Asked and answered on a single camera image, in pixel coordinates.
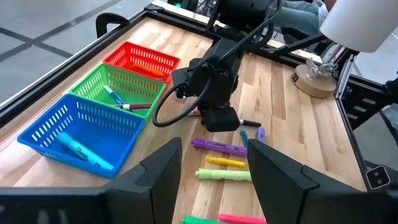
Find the lamp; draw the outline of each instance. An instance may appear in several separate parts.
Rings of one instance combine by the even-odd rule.
[[[375,52],[398,26],[397,9],[398,0],[338,0],[320,28],[337,48],[319,67],[299,65],[292,75],[294,84],[308,95],[328,97],[336,89],[330,75],[334,57],[343,47]]]

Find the wooden table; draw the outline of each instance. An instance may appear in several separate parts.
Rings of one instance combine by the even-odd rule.
[[[177,8],[175,11],[191,13]],[[19,144],[16,138],[124,41],[176,55],[182,59],[178,66],[180,68],[186,67],[192,58],[201,57],[211,45],[210,39],[168,24],[149,18],[141,21],[0,129],[0,186],[93,187],[109,182],[108,179],[46,159],[33,149]],[[291,67],[256,55],[245,55],[239,70],[239,85],[231,97],[231,104],[238,116],[261,122],[267,130],[267,144],[275,149],[350,186],[365,190],[334,98],[319,100],[302,93],[289,79],[292,72]],[[160,111],[159,120],[175,116],[192,101],[190,98],[180,100],[175,96],[170,97]],[[249,137],[254,138],[256,128],[246,129]],[[214,220],[219,213],[263,217],[251,182],[199,181],[195,177],[198,168],[236,168],[205,162],[207,154],[221,154],[191,147],[191,138],[243,145],[238,131],[209,133],[200,124],[199,118],[184,118],[167,128],[156,128],[149,121],[119,175],[175,136],[183,141],[183,167],[173,223],[178,223],[185,215]]]

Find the yellow highlighter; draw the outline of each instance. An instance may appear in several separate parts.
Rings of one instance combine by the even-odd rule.
[[[235,161],[232,159],[226,159],[222,157],[216,157],[216,156],[209,156],[207,155],[205,159],[208,162],[216,163],[216,164],[223,164],[223,165],[229,165],[229,166],[236,166],[236,167],[246,167],[246,163],[241,162],[241,161]]]

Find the green highlighter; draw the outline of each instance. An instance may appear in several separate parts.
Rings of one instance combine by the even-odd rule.
[[[206,220],[203,218],[197,218],[190,215],[183,217],[181,219],[181,224],[218,224],[221,222],[213,221],[213,220]]]
[[[251,181],[249,171],[199,169],[195,172],[195,175],[198,179]]]

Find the lamp base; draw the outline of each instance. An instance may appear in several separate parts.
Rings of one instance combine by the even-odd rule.
[[[328,98],[336,89],[336,81],[332,77],[315,77],[308,65],[297,66],[291,78],[298,89],[316,98]]]

